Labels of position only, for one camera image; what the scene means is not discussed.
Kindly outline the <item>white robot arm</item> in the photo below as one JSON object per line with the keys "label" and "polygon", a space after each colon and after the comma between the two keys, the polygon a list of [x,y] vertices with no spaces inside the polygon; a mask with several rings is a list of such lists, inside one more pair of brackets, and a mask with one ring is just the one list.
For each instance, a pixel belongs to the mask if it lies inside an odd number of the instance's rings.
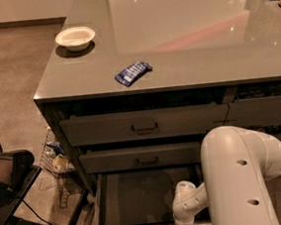
{"label": "white robot arm", "polygon": [[212,225],[279,225],[266,182],[281,175],[281,142],[235,126],[214,128],[201,144],[204,182],[176,184],[175,225],[194,225],[209,210]]}

